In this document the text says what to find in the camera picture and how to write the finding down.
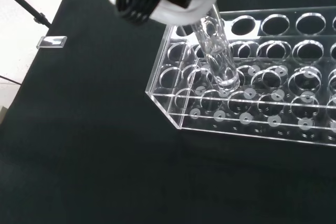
clear plastic piece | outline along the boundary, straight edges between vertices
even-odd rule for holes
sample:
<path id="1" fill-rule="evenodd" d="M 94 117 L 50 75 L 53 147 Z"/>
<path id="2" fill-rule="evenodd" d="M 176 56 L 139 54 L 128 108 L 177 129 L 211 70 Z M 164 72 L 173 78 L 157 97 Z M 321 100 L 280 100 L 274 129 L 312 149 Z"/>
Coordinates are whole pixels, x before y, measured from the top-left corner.
<path id="1" fill-rule="evenodd" d="M 336 7 L 218 20 L 164 33 L 146 93 L 172 124 L 336 146 Z"/>
<path id="2" fill-rule="evenodd" d="M 67 36 L 42 36 L 36 48 L 63 48 Z"/>
<path id="3" fill-rule="evenodd" d="M 235 91 L 239 87 L 239 76 L 217 6 L 213 5 L 192 28 L 218 87 L 225 92 Z"/>

tripod leg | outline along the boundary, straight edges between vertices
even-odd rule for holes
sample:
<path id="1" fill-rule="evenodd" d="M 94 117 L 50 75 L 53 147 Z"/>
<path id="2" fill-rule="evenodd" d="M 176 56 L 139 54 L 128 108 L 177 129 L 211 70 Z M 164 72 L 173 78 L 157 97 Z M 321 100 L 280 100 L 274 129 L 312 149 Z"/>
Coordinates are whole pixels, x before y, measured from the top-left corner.
<path id="1" fill-rule="evenodd" d="M 36 11 L 31 5 L 29 5 L 25 0 L 15 0 L 20 6 L 22 6 L 26 11 L 34 16 L 34 21 L 43 24 L 46 27 L 50 28 L 51 24 L 46 19 L 46 16 L 43 13 Z"/>

white floor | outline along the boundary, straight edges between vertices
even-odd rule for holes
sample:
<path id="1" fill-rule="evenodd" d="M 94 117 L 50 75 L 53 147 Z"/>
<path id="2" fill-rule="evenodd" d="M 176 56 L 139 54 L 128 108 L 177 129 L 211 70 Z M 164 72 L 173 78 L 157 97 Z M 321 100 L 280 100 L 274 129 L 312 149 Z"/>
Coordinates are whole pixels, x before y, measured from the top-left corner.
<path id="1" fill-rule="evenodd" d="M 51 23 L 62 0 L 26 0 Z M 22 82 L 48 28 L 34 22 L 14 0 L 0 0 L 0 76 Z M 0 79 L 0 105 L 9 107 L 19 85 Z"/>

glass test tube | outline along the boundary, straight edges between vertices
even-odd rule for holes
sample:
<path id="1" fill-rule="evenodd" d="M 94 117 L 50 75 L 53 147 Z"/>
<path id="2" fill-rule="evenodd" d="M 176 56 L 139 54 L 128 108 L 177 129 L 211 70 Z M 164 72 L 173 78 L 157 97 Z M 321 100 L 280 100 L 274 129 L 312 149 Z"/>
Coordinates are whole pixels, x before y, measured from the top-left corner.
<path id="1" fill-rule="evenodd" d="M 214 4 L 204 18 L 192 24 L 192 28 L 218 87 L 225 92 L 236 90 L 239 75 L 217 6 Z"/>

black tablecloth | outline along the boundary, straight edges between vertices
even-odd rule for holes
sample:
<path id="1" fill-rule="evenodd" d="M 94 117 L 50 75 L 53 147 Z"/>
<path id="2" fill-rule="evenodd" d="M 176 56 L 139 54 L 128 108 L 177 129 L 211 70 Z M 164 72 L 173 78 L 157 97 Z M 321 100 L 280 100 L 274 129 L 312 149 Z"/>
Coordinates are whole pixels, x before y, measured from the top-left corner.
<path id="1" fill-rule="evenodd" d="M 220 10 L 336 0 L 218 0 Z M 177 131 L 144 90 L 164 26 L 63 0 L 0 126 L 0 223 L 327 223 L 336 149 Z"/>

